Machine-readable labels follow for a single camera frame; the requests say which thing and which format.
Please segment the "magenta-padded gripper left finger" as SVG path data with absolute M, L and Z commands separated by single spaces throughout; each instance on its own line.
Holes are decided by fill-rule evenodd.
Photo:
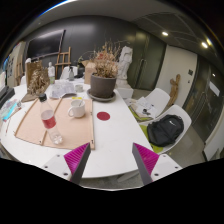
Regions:
M 86 143 L 65 155 L 55 155 L 42 166 L 42 169 L 78 185 L 90 153 L 90 144 Z

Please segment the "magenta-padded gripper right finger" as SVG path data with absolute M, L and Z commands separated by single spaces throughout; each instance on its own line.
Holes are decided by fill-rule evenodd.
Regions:
M 150 184 L 182 169 L 167 154 L 157 153 L 134 143 L 132 153 L 135 158 L 143 185 Z

